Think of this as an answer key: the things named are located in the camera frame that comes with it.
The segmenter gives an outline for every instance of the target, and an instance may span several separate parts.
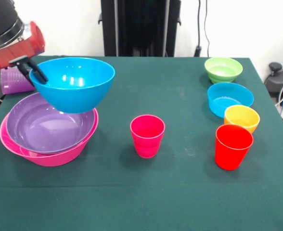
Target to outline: stacked bowls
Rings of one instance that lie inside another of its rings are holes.
[[[54,167],[75,159],[94,134],[99,115],[57,111],[39,93],[18,102],[0,126],[0,140],[12,153]]]
[[[38,65],[47,82],[30,81],[38,93],[18,102],[4,118],[0,140],[12,153],[38,165],[53,167],[76,158],[94,134],[95,107],[106,96],[115,76],[103,61],[69,57]]]

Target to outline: bowl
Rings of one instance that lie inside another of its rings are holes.
[[[59,112],[39,93],[34,93],[12,108],[7,130],[19,146],[36,153],[52,154],[80,143],[93,124],[93,110],[81,114]]]
[[[218,117],[224,118],[225,110],[232,105],[250,107],[254,102],[252,92],[236,83],[216,83],[208,89],[210,110]]]
[[[212,83],[232,82],[243,71],[243,67],[238,61],[223,57],[207,59],[205,68]]]
[[[259,114],[244,105],[230,106],[225,111],[224,123],[239,125],[253,133],[260,122]]]
[[[94,111],[94,125],[91,131],[87,134],[85,139],[77,144],[76,146],[56,154],[52,155],[43,155],[35,152],[31,152],[23,147],[20,147],[17,143],[15,143],[9,136],[7,132],[7,120],[9,114],[3,119],[0,125],[0,141],[10,152],[19,155],[37,165],[45,166],[45,167],[55,167],[69,163],[74,160],[79,154],[83,151],[87,142],[93,136],[97,126],[99,124],[99,115],[96,109]]]
[[[49,80],[46,84],[38,82],[31,70],[31,81],[47,102],[65,113],[83,113],[96,107],[115,76],[110,64],[90,58],[53,59],[38,67]]]

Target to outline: bowl rim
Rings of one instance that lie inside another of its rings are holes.
[[[237,65],[239,65],[239,66],[241,67],[241,70],[240,70],[239,72],[237,72],[236,75],[228,75],[228,76],[223,76],[223,77],[221,77],[221,78],[226,78],[226,77],[234,77],[234,78],[237,78],[237,77],[243,72],[243,66],[242,66],[242,64],[241,64],[239,61],[237,61],[237,60],[235,60],[235,59],[233,59],[233,58],[229,58],[229,57],[211,57],[211,58],[208,58],[208,59],[205,61],[204,66],[205,66],[206,71],[209,72],[209,73],[211,73],[211,74],[213,74],[213,75],[215,75],[215,74],[214,74],[213,72],[209,71],[209,67],[207,67],[207,64],[208,64],[210,61],[215,60],[215,59],[232,60],[233,62],[235,62]]]
[[[85,90],[85,89],[91,89],[91,88],[99,87],[99,86],[101,86],[101,85],[104,85],[104,84],[110,82],[110,81],[115,77],[115,75],[116,75],[116,70],[115,70],[114,67],[111,66],[109,63],[104,62],[104,61],[99,60],[99,59],[86,58],[86,57],[64,57],[64,58],[50,59],[50,60],[44,61],[44,62],[42,62],[42,63],[39,63],[39,64],[38,64],[38,67],[40,68],[40,65],[41,65],[41,64],[44,64],[44,63],[47,63],[47,62],[53,62],[53,61],[61,60],[61,59],[85,59],[85,60],[95,60],[95,61],[98,61],[98,62],[100,62],[100,63],[104,63],[104,64],[108,65],[109,67],[111,67],[111,69],[113,70],[113,74],[112,74],[112,76],[111,76],[107,81],[105,81],[105,82],[103,82],[103,83],[97,84],[97,85],[95,85],[95,86],[79,87],[79,88],[76,88],[76,89],[70,89],[70,88],[56,88],[56,87],[48,86],[48,85],[46,85],[46,84],[42,84],[42,83],[38,82],[36,78],[32,77],[32,76],[33,76],[33,74],[32,74],[33,70],[32,70],[32,69],[31,69],[30,72],[29,72],[29,78],[30,78],[30,80],[31,80],[34,84],[39,85],[39,86],[41,86],[41,87],[44,87],[44,88],[46,88],[46,89],[65,90],[65,91],[76,91],[76,90]]]
[[[19,104],[22,103],[24,100],[26,100],[26,99],[28,99],[28,98],[30,98],[30,97],[34,97],[35,95],[40,95],[40,96],[46,101],[46,99],[45,99],[39,92],[35,92],[35,93],[33,93],[33,94],[27,95],[26,97],[22,98],[19,102],[17,102],[17,103],[12,107],[12,109],[9,111],[9,113],[8,113],[8,115],[7,115],[7,120],[9,120],[10,115],[11,115],[11,112],[13,111],[13,109],[14,109],[17,105],[19,105]],[[95,118],[96,118],[95,108],[93,108],[93,109],[91,109],[91,110],[89,110],[89,111],[87,111],[87,112],[90,112],[90,111],[93,112],[94,121],[93,121],[93,124],[91,125],[91,128],[89,129],[89,131],[91,131],[92,128],[94,127]],[[38,152],[38,151],[36,151],[36,150],[31,150],[31,149],[29,149],[29,148],[26,148],[24,145],[18,144],[18,143],[13,139],[13,137],[10,135],[10,133],[8,132],[9,130],[8,130],[8,123],[7,123],[7,122],[6,122],[6,129],[7,129],[7,133],[8,133],[8,136],[10,137],[10,139],[11,139],[14,143],[16,143],[18,146],[20,146],[20,147],[22,147],[22,148],[24,148],[24,149],[26,149],[26,150],[28,150],[28,151],[30,151],[30,152],[38,153],[38,154],[45,154],[45,155],[52,155],[53,153],[59,153],[59,152],[64,152],[64,151],[66,151],[66,150],[69,150],[69,149],[71,149],[72,147],[75,147],[76,145],[78,145],[79,143],[81,143],[81,142],[88,136],[88,134],[89,134],[89,133],[87,133],[85,136],[83,136],[83,137],[80,139],[79,142],[77,142],[77,143],[74,144],[73,146],[71,146],[71,147],[69,147],[69,148],[66,148],[66,149],[63,149],[63,150],[61,150],[61,151],[58,151],[58,152]]]
[[[2,138],[2,133],[1,133],[1,127],[2,125],[5,126],[5,129],[7,129],[7,126],[6,126],[6,121],[8,120],[8,116],[9,116],[9,113],[4,117],[4,119],[2,120],[1,124],[0,124],[0,141],[2,143],[2,145],[8,149],[8,151],[10,151],[11,153],[13,154],[16,154],[16,155],[19,155],[23,158],[28,158],[28,159],[37,159],[37,158],[51,158],[51,157],[55,157],[55,156],[59,156],[59,155],[63,155],[63,154],[66,154],[68,152],[71,152],[73,150],[75,150],[76,148],[82,146],[83,144],[87,143],[90,138],[94,135],[94,132],[96,131],[98,125],[99,125],[99,113],[97,111],[96,108],[93,109],[94,111],[94,115],[95,115],[95,123],[93,124],[93,127],[92,129],[89,131],[88,135],[86,136],[85,139],[83,139],[80,143],[78,143],[77,145],[71,147],[70,149],[67,149],[67,150],[64,150],[64,151],[61,151],[61,152],[58,152],[58,153],[54,153],[54,154],[41,154],[41,153],[37,153],[37,152],[33,152],[33,153],[36,153],[36,154],[40,154],[40,156],[28,156],[28,155],[24,155],[22,153],[17,153],[17,152],[14,152],[13,150],[7,148],[3,143],[3,138]]]
[[[252,96],[252,101],[251,101],[251,103],[250,103],[249,105],[245,105],[245,106],[250,107],[250,106],[254,103],[255,98],[254,98],[254,95],[253,95],[253,93],[251,92],[250,89],[248,89],[248,88],[246,88],[246,87],[244,87],[244,86],[242,86],[242,85],[240,85],[240,84],[237,84],[237,83],[223,82],[223,83],[215,83],[215,84],[211,85],[211,86],[208,88],[208,91],[207,91],[208,99],[211,100],[213,104],[222,107],[222,105],[220,105],[219,103],[214,102],[214,101],[213,101],[214,99],[209,96],[210,91],[212,91],[213,88],[217,88],[217,87],[218,87],[218,84],[219,84],[219,85],[221,85],[221,84],[232,84],[232,85],[234,85],[234,86],[242,87],[245,91],[247,91],[247,92]]]

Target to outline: plastic cup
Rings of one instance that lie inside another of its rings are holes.
[[[253,145],[252,134],[235,124],[225,124],[216,131],[215,162],[224,170],[235,170]]]
[[[140,115],[132,120],[130,129],[137,154],[142,158],[154,157],[164,136],[164,121],[154,115]]]
[[[4,95],[32,91],[35,89],[16,68],[2,69],[0,71],[0,83],[1,91]]]
[[[234,105],[225,111],[224,123],[236,124],[253,133],[260,122],[258,113],[247,106]]]

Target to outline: blue bowl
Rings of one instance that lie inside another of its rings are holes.
[[[31,70],[31,81],[43,98],[58,111],[84,113],[105,97],[115,76],[114,68],[103,61],[68,57],[40,63],[49,81],[41,84]]]
[[[210,110],[218,117],[224,118],[225,110],[232,105],[250,107],[254,102],[252,92],[236,83],[216,83],[208,89]]]

